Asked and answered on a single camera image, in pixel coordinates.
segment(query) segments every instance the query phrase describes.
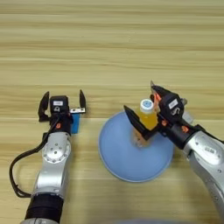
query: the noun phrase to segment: black cable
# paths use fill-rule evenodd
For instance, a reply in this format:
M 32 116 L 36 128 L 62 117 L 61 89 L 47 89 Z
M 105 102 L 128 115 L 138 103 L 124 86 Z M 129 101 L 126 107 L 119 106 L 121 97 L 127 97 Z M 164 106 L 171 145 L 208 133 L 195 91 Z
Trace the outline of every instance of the black cable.
M 29 157 L 30 155 L 39 152 L 45 146 L 49 135 L 52 133 L 53 129 L 55 128 L 55 126 L 59 122 L 59 120 L 60 120 L 60 117 L 58 116 L 56 121 L 55 121 L 55 123 L 51 126 L 51 128 L 48 130 L 48 132 L 44 136 L 44 138 L 43 138 L 42 142 L 40 143 L 40 145 L 38 145 L 36 148 L 34 148 L 32 150 L 28 150 L 26 152 L 23 152 L 22 154 L 20 154 L 17 157 L 15 157 L 14 160 L 11 162 L 11 164 L 10 164 L 10 183 L 11 183 L 11 186 L 12 186 L 15 194 L 19 198 L 30 198 L 31 194 L 28 193 L 28 192 L 24 192 L 24 191 L 20 190 L 18 188 L 18 185 L 15 183 L 15 180 L 13 178 L 13 167 L 14 167 L 15 163 L 18 162 L 22 158 Z

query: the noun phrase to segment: blue block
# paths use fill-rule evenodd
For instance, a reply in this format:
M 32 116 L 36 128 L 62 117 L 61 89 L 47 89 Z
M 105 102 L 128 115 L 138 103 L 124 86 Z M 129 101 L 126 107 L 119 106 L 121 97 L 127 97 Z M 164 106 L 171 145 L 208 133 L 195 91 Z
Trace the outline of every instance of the blue block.
M 80 114 L 74 114 L 73 116 L 73 125 L 71 129 L 72 134 L 77 134 L 79 132 L 79 125 L 80 125 Z

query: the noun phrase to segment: light blue plate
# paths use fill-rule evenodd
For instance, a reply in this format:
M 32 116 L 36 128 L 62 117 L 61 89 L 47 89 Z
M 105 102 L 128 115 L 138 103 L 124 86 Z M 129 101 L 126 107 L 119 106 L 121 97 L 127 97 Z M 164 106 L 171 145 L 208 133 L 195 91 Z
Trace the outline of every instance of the light blue plate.
M 99 153 L 107 169 L 129 182 L 156 178 L 172 161 L 173 143 L 157 133 L 148 147 L 139 149 L 131 139 L 133 127 L 124 112 L 110 118 L 101 130 Z

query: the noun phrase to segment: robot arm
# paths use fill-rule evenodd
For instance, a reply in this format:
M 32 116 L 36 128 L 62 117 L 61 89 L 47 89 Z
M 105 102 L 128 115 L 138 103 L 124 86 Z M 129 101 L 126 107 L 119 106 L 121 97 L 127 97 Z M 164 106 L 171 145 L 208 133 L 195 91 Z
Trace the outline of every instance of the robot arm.
M 224 221 L 224 144 L 201 126 L 192 126 L 184 118 L 185 99 L 160 86 L 151 85 L 157 110 L 158 125 L 148 130 L 133 110 L 124 106 L 132 125 L 148 140 L 156 132 L 168 137 L 189 160 L 190 166 L 203 180 Z
M 24 221 L 21 224 L 58 224 L 66 194 L 68 164 L 71 152 L 72 114 L 86 113 L 86 99 L 80 91 L 80 108 L 69 109 L 65 95 L 50 99 L 51 117 L 45 114 L 48 108 L 49 93 L 40 102 L 38 115 L 40 122 L 49 122 L 50 130 L 35 150 L 17 156 L 10 166 L 10 180 L 18 197 L 31 197 Z M 42 168 L 38 174 L 32 194 L 21 191 L 14 182 L 12 168 L 21 158 L 42 149 Z

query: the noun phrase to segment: small yellow object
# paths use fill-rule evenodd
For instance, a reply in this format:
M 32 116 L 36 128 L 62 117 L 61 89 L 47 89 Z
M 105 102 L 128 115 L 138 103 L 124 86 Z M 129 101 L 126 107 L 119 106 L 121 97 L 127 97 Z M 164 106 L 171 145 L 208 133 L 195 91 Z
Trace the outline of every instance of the small yellow object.
M 140 103 L 140 108 L 136 111 L 137 115 L 140 118 L 141 123 L 148 129 L 152 130 L 158 124 L 157 113 L 154 110 L 154 104 L 150 99 L 144 99 Z M 134 129 L 133 133 L 134 144 L 143 148 L 150 144 L 150 140 L 145 141 L 141 134 Z

